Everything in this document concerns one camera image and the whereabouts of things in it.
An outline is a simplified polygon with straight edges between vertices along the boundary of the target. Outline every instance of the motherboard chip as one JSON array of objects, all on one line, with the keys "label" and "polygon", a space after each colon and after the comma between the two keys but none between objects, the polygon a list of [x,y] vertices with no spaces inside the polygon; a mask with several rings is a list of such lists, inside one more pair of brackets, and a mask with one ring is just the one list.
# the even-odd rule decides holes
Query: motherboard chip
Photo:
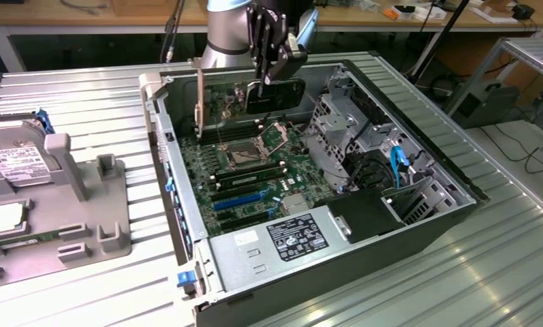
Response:
[{"label": "motherboard chip", "polygon": [[289,215],[295,215],[296,213],[309,209],[309,205],[307,204],[304,196],[300,193],[283,198],[283,207],[288,211]]},{"label": "motherboard chip", "polygon": [[259,150],[251,143],[228,146],[227,154],[235,162],[235,164],[245,164],[253,161],[259,161]]}]

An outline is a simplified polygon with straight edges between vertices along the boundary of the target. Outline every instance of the blue clip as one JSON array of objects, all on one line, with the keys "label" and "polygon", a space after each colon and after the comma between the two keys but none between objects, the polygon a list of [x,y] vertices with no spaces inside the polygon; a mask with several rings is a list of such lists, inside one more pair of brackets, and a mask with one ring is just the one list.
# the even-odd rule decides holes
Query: blue clip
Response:
[{"label": "blue clip", "polygon": [[44,131],[47,132],[47,134],[55,134],[55,129],[53,126],[51,125],[49,115],[47,111],[39,109],[39,111],[35,112],[35,115],[40,118],[40,121],[44,125]]},{"label": "blue clip", "polygon": [[173,177],[168,178],[168,182],[165,183],[165,192],[175,192],[176,188],[173,186]]},{"label": "blue clip", "polygon": [[176,287],[184,287],[196,282],[196,275],[195,275],[193,270],[180,272],[177,274],[177,277],[179,277],[179,283],[176,284]]},{"label": "blue clip", "polygon": [[400,146],[393,146],[389,150],[389,165],[396,179],[396,188],[400,188],[399,165],[409,166],[409,162]]}]

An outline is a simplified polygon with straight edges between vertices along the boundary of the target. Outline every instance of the circuit board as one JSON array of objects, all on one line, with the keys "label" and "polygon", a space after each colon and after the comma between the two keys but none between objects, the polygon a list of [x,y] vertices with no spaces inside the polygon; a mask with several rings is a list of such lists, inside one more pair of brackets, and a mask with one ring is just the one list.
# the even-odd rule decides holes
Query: circuit board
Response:
[{"label": "circuit board", "polygon": [[[181,156],[211,236],[285,217],[333,195],[293,126],[269,122],[265,128],[260,134],[263,151],[257,148],[257,138],[211,145],[199,145],[192,138],[180,139]],[[256,175],[244,173],[249,170],[257,170]],[[217,198],[244,188],[251,189],[249,195]],[[235,205],[243,200],[251,202]]]}]

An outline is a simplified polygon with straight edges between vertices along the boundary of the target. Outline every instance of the metal workbench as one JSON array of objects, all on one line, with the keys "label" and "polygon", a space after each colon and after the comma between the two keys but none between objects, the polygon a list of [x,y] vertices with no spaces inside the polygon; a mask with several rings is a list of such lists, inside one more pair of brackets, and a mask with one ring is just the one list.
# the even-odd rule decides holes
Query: metal workbench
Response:
[{"label": "metal workbench", "polygon": [[[341,57],[320,55],[309,61]],[[492,200],[423,253],[256,325],[543,326],[543,202],[516,186],[514,176],[492,164],[467,134],[380,58],[363,53],[345,54],[345,58]],[[56,131],[73,137],[76,161],[105,152],[125,161],[135,244],[127,257],[0,287],[0,326],[187,324],[181,293],[171,281],[176,261],[136,80],[139,74],[164,68],[148,65],[4,76],[0,112],[41,106]]]}]

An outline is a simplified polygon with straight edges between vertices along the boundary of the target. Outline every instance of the warning label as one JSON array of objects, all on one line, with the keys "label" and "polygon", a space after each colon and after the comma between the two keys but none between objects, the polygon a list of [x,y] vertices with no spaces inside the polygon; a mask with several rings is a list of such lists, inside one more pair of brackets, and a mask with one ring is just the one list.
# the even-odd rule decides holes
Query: warning label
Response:
[{"label": "warning label", "polygon": [[49,176],[36,146],[0,150],[0,174],[11,182]]},{"label": "warning label", "polygon": [[268,225],[267,231],[283,261],[291,261],[329,246],[311,214]]}]

